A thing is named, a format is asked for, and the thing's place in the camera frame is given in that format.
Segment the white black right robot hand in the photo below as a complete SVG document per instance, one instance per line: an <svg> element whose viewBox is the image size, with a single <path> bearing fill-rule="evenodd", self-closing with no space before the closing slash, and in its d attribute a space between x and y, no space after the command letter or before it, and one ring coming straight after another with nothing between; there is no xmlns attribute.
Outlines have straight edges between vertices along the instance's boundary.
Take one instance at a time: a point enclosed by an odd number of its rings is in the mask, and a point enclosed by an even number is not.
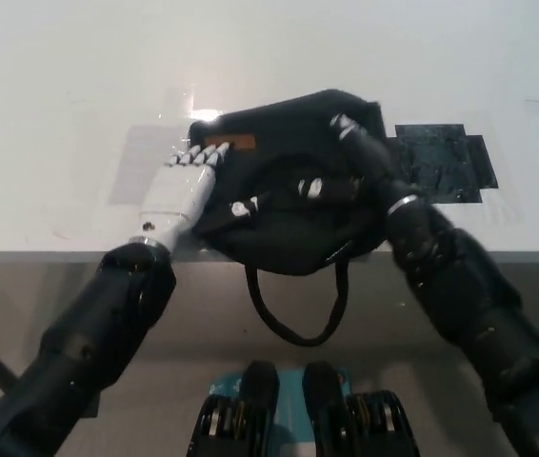
<svg viewBox="0 0 539 457"><path fill-rule="evenodd" d="M427 204L397 175L388 150L359 123L343 113L329 124L343 156L361 177L352 181L316 177L297 183L295 195L303 201L337 203L359 195L368 197L375 209L388 220L422 218Z"/></svg>

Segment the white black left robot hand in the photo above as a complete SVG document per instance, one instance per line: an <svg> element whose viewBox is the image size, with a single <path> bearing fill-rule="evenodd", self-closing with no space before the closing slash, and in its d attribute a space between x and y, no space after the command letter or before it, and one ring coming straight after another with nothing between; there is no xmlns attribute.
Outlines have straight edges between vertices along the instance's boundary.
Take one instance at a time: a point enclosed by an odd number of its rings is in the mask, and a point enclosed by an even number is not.
<svg viewBox="0 0 539 457"><path fill-rule="evenodd" d="M139 210L139 230L131 241L173 252L181 235L201 217L216 183L216 170L229 150L228 142L194 146L161 165Z"/></svg>

